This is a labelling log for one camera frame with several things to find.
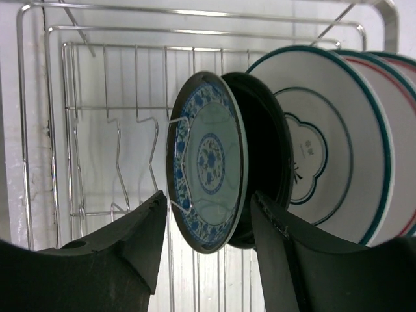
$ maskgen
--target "black plate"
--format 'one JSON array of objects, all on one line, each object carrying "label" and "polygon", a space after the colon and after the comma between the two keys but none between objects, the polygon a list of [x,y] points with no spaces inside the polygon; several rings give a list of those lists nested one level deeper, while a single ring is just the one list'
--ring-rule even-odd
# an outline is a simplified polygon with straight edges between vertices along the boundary
[{"label": "black plate", "polygon": [[293,147],[284,113],[268,87],[247,73],[222,76],[233,92],[242,114],[248,145],[248,185],[240,222],[229,240],[237,248],[255,246],[250,198],[261,191],[287,209],[294,167]]}]

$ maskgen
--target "floral pattern plate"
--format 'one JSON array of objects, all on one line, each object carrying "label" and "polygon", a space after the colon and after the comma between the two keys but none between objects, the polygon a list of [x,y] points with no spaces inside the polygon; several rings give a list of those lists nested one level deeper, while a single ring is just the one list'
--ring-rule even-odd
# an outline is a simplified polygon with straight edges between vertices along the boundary
[{"label": "floral pattern plate", "polygon": [[172,210],[188,244],[211,254],[228,242],[240,219],[248,177],[246,133],[228,85],[208,71],[184,84],[171,115],[178,118],[169,126],[166,175],[169,197],[182,209]]}]

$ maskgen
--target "green rim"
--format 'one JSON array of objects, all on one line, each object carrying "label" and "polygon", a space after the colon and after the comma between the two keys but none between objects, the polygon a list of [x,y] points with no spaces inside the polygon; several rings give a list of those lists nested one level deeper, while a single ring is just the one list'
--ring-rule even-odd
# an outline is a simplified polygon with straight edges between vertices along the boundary
[{"label": "green rim", "polygon": [[[397,79],[402,85],[404,85],[406,90],[416,100],[415,89],[409,84],[408,80],[403,78],[403,76],[397,70],[395,70],[392,66],[384,63],[382,60],[377,59],[377,57],[387,57],[390,59],[399,60],[401,62],[405,62],[411,66],[414,66],[416,69],[416,61],[414,61],[412,58],[410,59],[408,57],[403,57],[401,55],[396,55],[396,54],[387,53],[387,52],[357,53],[351,50],[334,50],[334,52],[340,55],[350,55],[352,57],[359,57],[369,62],[373,62],[375,65],[383,68],[385,71],[389,72],[392,76],[394,76],[395,79]],[[416,224],[410,228],[406,236],[412,236],[415,232],[416,232]]]},{"label": "green rim", "polygon": [[385,206],[386,206],[387,198],[389,194],[390,182],[391,182],[391,150],[390,150],[390,144],[389,144],[389,136],[387,134],[387,129],[385,127],[385,121],[379,110],[379,104],[377,103],[376,98],[373,96],[371,90],[368,88],[364,80],[353,69],[353,67],[351,67],[348,63],[346,63],[341,57],[339,57],[334,52],[329,52],[323,49],[319,49],[317,47],[311,47],[308,45],[307,46],[306,45],[294,45],[294,46],[292,45],[290,47],[283,47],[281,49],[277,49],[273,52],[270,52],[269,54],[266,54],[265,56],[261,57],[259,60],[254,62],[254,64],[248,68],[247,73],[250,73],[260,63],[264,62],[270,57],[273,57],[281,53],[293,52],[293,51],[303,51],[303,52],[318,54],[336,63],[339,67],[341,67],[344,71],[346,71],[353,78],[353,80],[355,80],[355,82],[359,85],[359,87],[364,92],[366,98],[368,99],[371,105],[371,108],[374,112],[374,115],[376,116],[376,119],[380,128],[380,133],[382,135],[385,174],[384,174],[384,181],[383,181],[383,187],[382,187],[382,196],[380,198],[380,204],[377,208],[376,215],[374,216],[373,221],[370,227],[368,228],[367,232],[364,234],[363,238],[359,241],[359,244],[366,244],[374,235],[374,232],[376,231],[378,224],[380,223],[381,217],[384,214]]}]

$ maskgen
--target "blue floral border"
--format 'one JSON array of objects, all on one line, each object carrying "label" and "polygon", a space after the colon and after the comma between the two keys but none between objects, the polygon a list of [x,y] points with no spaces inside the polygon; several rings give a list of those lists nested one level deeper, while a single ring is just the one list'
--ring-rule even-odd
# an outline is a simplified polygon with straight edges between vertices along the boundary
[{"label": "blue floral border", "polygon": [[[199,111],[213,101],[223,105],[235,120],[232,99],[228,96],[226,90],[216,83],[203,83],[188,97],[187,102],[182,108],[179,117],[187,117],[192,127],[193,120]],[[184,209],[189,209],[190,201],[185,184],[185,178],[181,169],[182,154],[185,149],[185,142],[188,137],[187,122],[181,120],[177,123],[175,145],[174,145],[174,186],[176,192],[176,201]],[[201,216],[192,209],[189,214],[180,210],[184,225],[187,227],[192,237],[206,247],[220,244],[226,237],[233,225],[234,215],[237,212],[237,203],[233,208],[232,214],[222,224],[212,225],[205,222]]]}]

